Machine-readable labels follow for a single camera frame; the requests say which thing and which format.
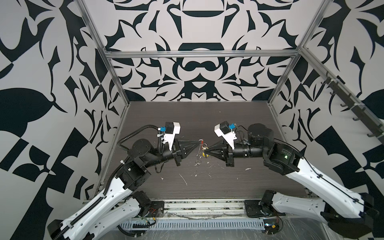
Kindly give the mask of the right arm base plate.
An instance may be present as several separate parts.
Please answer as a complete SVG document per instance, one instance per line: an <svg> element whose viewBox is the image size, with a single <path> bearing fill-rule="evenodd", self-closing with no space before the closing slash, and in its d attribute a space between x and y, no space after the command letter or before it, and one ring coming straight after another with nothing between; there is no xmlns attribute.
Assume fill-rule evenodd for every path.
<svg viewBox="0 0 384 240"><path fill-rule="evenodd" d="M275 210L271 201L245 200L245 211L249 218L261 218L275 216Z"/></svg>

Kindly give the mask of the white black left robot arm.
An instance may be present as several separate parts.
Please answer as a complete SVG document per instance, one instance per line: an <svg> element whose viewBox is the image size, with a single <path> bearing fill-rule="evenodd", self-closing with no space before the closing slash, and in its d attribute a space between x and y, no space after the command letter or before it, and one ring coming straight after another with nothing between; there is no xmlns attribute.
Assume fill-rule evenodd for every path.
<svg viewBox="0 0 384 240"><path fill-rule="evenodd" d="M146 216L152 202L138 188L151 176L148 168L169 160L179 165L200 143L175 139L171 148L160 153L146 139L135 141L96 197L69 218L48 225L51 239L98 240L124 221Z"/></svg>

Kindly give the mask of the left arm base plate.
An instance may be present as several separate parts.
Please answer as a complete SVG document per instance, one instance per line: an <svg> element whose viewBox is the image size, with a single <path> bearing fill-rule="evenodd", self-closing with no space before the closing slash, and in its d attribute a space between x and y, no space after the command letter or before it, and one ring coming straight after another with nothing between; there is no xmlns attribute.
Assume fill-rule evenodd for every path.
<svg viewBox="0 0 384 240"><path fill-rule="evenodd" d="M165 202L164 201L152 201L150 208L145 215L149 218L158 218L164 215Z"/></svg>

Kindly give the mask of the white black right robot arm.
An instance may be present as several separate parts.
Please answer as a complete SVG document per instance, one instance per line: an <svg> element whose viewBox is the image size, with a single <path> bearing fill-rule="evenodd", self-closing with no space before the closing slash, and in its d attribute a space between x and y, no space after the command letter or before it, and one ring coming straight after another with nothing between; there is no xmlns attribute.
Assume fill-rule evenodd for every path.
<svg viewBox="0 0 384 240"><path fill-rule="evenodd" d="M250 125L245 141L236 142L236 125L223 122L215 133L223 140L203 148L204 156L215 157L234 167L236 158L262 158L269 170L301 184L316 195L297 198L266 190L258 203L247 201L249 218L293 214L326 224L348 239L359 239L374 229L374 199L367 193L353 192L315 168L292 146L276 141L273 130L263 124Z"/></svg>

